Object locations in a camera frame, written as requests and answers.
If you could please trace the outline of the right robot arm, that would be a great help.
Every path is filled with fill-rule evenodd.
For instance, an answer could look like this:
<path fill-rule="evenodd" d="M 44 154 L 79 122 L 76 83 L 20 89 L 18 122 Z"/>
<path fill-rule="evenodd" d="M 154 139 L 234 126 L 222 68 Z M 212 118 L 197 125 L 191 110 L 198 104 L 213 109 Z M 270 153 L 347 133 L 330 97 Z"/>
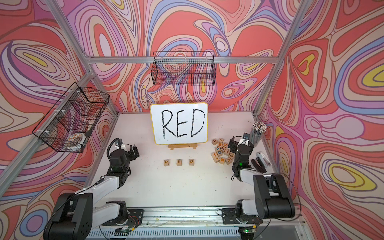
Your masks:
<path fill-rule="evenodd" d="M 252 199 L 237 202 L 234 209 L 236 219 L 239 222 L 244 222 L 244 217 L 293 219 L 296 209 L 285 178 L 273 172 L 274 166 L 263 152 L 257 152 L 251 159 L 254 147 L 249 134 L 234 136 L 229 142 L 230 152 L 235 154 L 233 178 L 249 184 L 254 190 Z"/>

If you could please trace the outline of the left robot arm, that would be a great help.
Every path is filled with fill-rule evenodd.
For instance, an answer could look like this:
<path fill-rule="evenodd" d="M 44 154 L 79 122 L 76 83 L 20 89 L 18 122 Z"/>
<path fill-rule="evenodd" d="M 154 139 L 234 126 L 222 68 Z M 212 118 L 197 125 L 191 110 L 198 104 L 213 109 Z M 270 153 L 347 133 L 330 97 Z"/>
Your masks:
<path fill-rule="evenodd" d="M 136 145 L 125 144 L 122 139 L 116 138 L 107 147 L 106 155 L 109 160 L 106 175 L 89 187 L 59 196 L 44 228 L 45 240 L 84 240 L 93 229 L 107 222 L 125 226 L 133 221 L 129 232 L 141 224 L 137 217 L 129 213 L 124 201 L 109 201 L 95 207 L 101 199 L 125 184 L 131 175 L 130 163 L 140 153 Z"/>

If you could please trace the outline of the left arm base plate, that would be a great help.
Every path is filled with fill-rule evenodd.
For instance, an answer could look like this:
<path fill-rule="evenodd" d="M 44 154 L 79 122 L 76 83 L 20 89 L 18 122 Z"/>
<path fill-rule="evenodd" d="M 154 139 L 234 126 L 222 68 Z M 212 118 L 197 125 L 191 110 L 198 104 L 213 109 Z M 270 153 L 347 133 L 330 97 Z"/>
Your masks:
<path fill-rule="evenodd" d="M 108 221 L 108 223 L 113 226 L 138 227 L 142 224 L 143 218 L 143 209 L 128 209 L 126 214 L 118 216 L 117 218 Z"/>

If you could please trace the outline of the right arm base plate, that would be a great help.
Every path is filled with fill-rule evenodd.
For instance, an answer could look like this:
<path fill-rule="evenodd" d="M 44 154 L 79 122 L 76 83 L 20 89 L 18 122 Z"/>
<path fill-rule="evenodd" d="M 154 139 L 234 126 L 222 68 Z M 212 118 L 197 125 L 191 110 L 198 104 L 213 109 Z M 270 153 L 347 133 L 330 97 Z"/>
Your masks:
<path fill-rule="evenodd" d="M 218 209 L 216 214 L 222 218 L 224 225 L 260 225 L 263 223 L 263 220 L 259 216 L 255 215 L 246 215 L 243 214 L 240 210 L 235 208 L 223 208 Z"/>

